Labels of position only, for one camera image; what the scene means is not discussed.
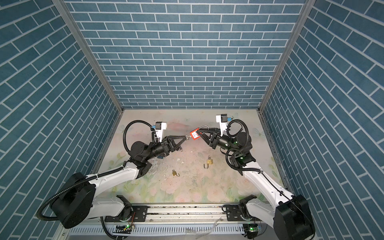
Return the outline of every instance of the black bracket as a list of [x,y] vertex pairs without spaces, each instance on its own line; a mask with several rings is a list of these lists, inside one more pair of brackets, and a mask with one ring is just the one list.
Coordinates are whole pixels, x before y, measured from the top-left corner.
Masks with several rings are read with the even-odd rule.
[[225,212],[227,213],[227,221],[228,222],[237,222],[237,221],[254,221],[257,218],[252,217],[250,219],[244,219],[242,216],[242,212],[239,208],[239,205],[229,205],[226,204],[223,207],[225,207]]
[[162,122],[156,122],[156,124],[155,124],[156,130],[160,130],[161,129],[161,123]]
[[[145,222],[145,218],[147,217],[147,211],[148,211],[148,206],[132,206],[132,214],[134,213],[134,219],[133,222]],[[104,219],[104,222],[120,222],[119,216],[116,217],[111,217],[111,216],[106,216]]]
[[226,114],[221,114],[221,122],[228,122],[228,118]]

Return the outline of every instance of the aluminum frame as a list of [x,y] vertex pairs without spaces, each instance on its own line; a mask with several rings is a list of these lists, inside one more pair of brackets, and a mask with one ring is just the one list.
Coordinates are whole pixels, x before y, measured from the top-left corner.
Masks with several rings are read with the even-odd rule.
[[281,55],[279,64],[275,68],[271,81],[265,91],[262,102],[260,103],[260,107],[259,107],[260,112],[264,110],[269,98],[271,97],[272,91],[275,88],[277,81],[279,80],[279,77],[283,71],[283,68],[288,61],[288,57],[291,54],[293,47],[295,46],[296,40],[299,38],[300,32],[303,29],[304,23],[307,20],[315,1],[316,0],[306,0],[305,4],[303,5],[300,15],[297,19],[297,22],[293,27],[288,43],[284,49],[283,54]]
[[85,41],[85,38],[84,38],[83,34],[81,33],[79,26],[76,24],[75,19],[73,18],[72,14],[70,13],[64,0],[52,0],[52,2],[55,5],[57,11],[60,13],[65,24],[69,28],[73,37],[75,38],[76,42],[80,46],[80,49],[83,51],[85,57],[88,59],[89,64],[92,66],[92,69],[95,71],[96,75],[99,78],[99,81],[104,86],[109,97],[112,99],[112,102],[116,106],[117,110],[119,111],[119,113],[122,113],[123,107],[122,107],[120,101],[117,99],[113,89],[111,88],[111,86],[107,80],[107,77],[105,76],[103,70],[101,69],[99,63],[97,62],[95,56],[93,55],[88,43]]
[[273,141],[271,132],[269,131],[269,128],[268,128],[268,126],[266,124],[266,120],[265,120],[264,114],[262,112],[260,112],[260,111],[257,111],[257,114],[259,115],[260,122],[262,124],[263,130],[264,130],[264,133],[265,133],[265,137],[266,137],[266,139],[268,141],[268,144],[269,144],[269,147],[271,149],[273,158],[275,159],[277,170],[279,171],[279,174],[281,176],[281,180],[283,181],[283,186],[285,188],[287,188],[288,191],[293,193],[294,191],[293,191],[292,185],[289,182],[288,176],[287,176],[287,174],[285,172],[285,169],[283,167],[283,163],[281,162],[280,155],[279,155],[279,153],[277,151],[275,142]]

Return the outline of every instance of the mounting plate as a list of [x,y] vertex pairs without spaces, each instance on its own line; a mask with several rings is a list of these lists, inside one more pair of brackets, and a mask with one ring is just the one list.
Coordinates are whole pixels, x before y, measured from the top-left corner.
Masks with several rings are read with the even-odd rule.
[[252,219],[247,219],[247,220],[245,220],[245,219],[241,216],[241,211],[240,211],[238,205],[229,205],[229,204],[225,204],[224,207],[225,207],[225,210],[226,210],[226,211],[229,211],[229,212],[227,212],[227,221],[228,221],[228,222],[254,221],[254,220],[256,220],[255,217],[253,217]]
[[[135,213],[133,222],[145,222],[147,217],[148,206],[132,206]],[[104,222],[121,222],[119,217],[106,216]]]

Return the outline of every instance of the red lockout tag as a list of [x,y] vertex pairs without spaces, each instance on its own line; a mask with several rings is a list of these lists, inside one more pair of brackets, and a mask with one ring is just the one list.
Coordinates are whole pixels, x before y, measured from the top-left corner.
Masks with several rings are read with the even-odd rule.
[[197,129],[193,130],[190,134],[191,134],[191,137],[193,138],[193,140],[196,140],[198,139],[200,136],[197,134]]

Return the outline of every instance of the black cable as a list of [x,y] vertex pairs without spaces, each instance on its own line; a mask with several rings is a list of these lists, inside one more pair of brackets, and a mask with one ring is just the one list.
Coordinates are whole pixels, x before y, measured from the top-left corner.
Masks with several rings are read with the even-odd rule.
[[261,234],[257,234],[257,236],[261,236],[265,233],[266,229],[268,228],[268,224],[266,224],[264,231]]
[[122,134],[122,144],[124,145],[124,148],[125,148],[125,151],[129,152],[129,148],[127,147],[127,140],[126,140],[126,136],[127,136],[127,131],[129,129],[129,127],[134,124],[134,123],[137,123],[137,122],[140,122],[140,123],[144,123],[145,125],[149,126],[151,128],[151,131],[152,131],[152,142],[154,144],[156,144],[158,142],[158,139],[156,138],[156,141],[155,141],[155,130],[152,128],[152,125],[150,125],[149,123],[147,123],[146,121],[142,121],[142,120],[134,120],[132,122],[130,122],[124,129],[124,132]]
[[228,155],[229,155],[229,152],[233,152],[232,155],[235,154],[236,151],[239,151],[238,149],[236,148],[230,148],[228,149],[227,153],[225,154],[225,161],[227,162],[228,166],[230,166],[230,168],[234,169],[234,170],[237,170],[237,171],[252,171],[252,172],[263,172],[260,168],[254,168],[254,167],[248,167],[248,168],[241,168],[241,167],[235,167],[233,166],[229,160],[228,160]]
[[239,133],[241,133],[241,131],[243,131],[243,127],[241,126],[240,130],[237,133],[235,133],[234,135],[232,135],[229,133],[229,127],[232,125],[232,123],[234,123],[234,120],[230,121],[227,125],[227,135],[230,137],[236,137]]
[[223,212],[225,212],[225,213],[228,213],[228,212],[231,212],[230,210],[225,210],[224,211],[224,207],[225,207],[225,209],[228,209],[228,207],[226,207],[226,206],[230,206],[229,204],[226,204],[226,205],[223,205],[222,207],[221,207],[221,210],[223,210]]
[[224,148],[220,147],[220,152],[221,152],[222,154],[224,154],[224,155],[225,155],[226,153],[225,153],[225,152],[223,152],[223,151],[221,151],[221,149],[224,149]]
[[48,217],[48,216],[44,216],[44,215],[42,214],[43,210],[44,210],[44,209],[45,209],[51,202],[53,202],[54,200],[56,200],[61,194],[64,194],[64,193],[68,192],[69,190],[71,190],[71,189],[73,189],[73,188],[75,188],[75,187],[77,187],[77,186],[79,186],[79,185],[81,185],[81,184],[84,184],[85,182],[91,181],[91,180],[96,179],[96,178],[98,178],[98,177],[104,177],[104,176],[106,176],[106,175],[109,175],[109,174],[112,174],[112,173],[115,173],[115,172],[118,172],[118,171],[124,169],[124,167],[125,167],[126,164],[127,164],[127,162],[124,161],[123,166],[121,166],[121,167],[119,167],[119,168],[117,168],[117,169],[112,169],[112,170],[110,170],[110,171],[103,172],[103,173],[100,173],[100,174],[98,174],[98,175],[95,175],[95,176],[86,178],[86,179],[81,180],[81,181],[79,181],[79,182],[73,184],[72,186],[69,186],[69,187],[67,187],[66,189],[64,189],[64,190],[62,190],[62,191],[56,193],[56,194],[53,195],[52,197],[48,198],[48,200],[45,201],[45,202],[39,207],[39,209],[38,209],[37,212],[36,212],[36,217],[37,217],[38,219],[40,219],[40,220],[43,220],[43,221],[57,221],[57,220],[59,220],[57,217]]
[[108,237],[110,237],[111,239],[122,240],[122,239],[126,239],[126,238],[127,238],[127,236],[125,236],[125,237],[124,237],[124,236],[114,236],[114,235],[110,234],[110,233],[108,232],[108,229],[107,229],[106,226],[105,226],[103,217],[100,217],[100,221],[101,221],[101,225],[102,225],[102,227],[103,227],[103,230],[104,230],[105,234],[106,234]]
[[314,238],[314,236],[315,236],[315,233],[316,233],[316,229],[315,229],[315,227],[314,227],[314,224],[313,224],[313,222],[310,220],[310,218],[306,215],[306,214],[304,214],[304,212],[298,207],[298,206],[296,206],[296,204],[293,202],[293,201],[291,201],[284,193],[283,193],[283,191],[280,191],[275,185],[273,185],[272,183],[271,183],[271,181],[264,175],[264,173],[261,173],[264,177],[265,177],[265,179],[282,195],[282,196],[284,196],[286,199],[288,199],[288,201],[290,201],[299,211],[301,211],[301,213],[304,215],[304,217],[306,217],[307,218],[307,220],[308,220],[308,222],[310,223],[310,228],[311,228],[311,231],[313,232],[313,236],[311,237],[311,239],[309,239],[309,240],[312,240],[313,238]]
[[[247,147],[248,145],[248,142],[249,142],[249,131],[248,131],[248,127],[246,126],[245,122],[243,122],[242,120],[240,119],[235,119],[235,120],[232,120],[228,123],[228,126],[227,126],[227,129],[231,126],[231,124],[233,124],[234,122],[238,122],[240,123],[243,127],[244,127],[244,131],[245,131],[245,143],[243,145],[243,147],[240,148],[240,152],[243,152],[243,150]],[[240,129],[239,132],[237,132],[235,135],[230,135],[228,134],[228,131],[227,131],[227,135],[230,136],[230,137],[234,137],[236,136],[237,134],[239,134],[241,131],[243,130],[243,128]]]

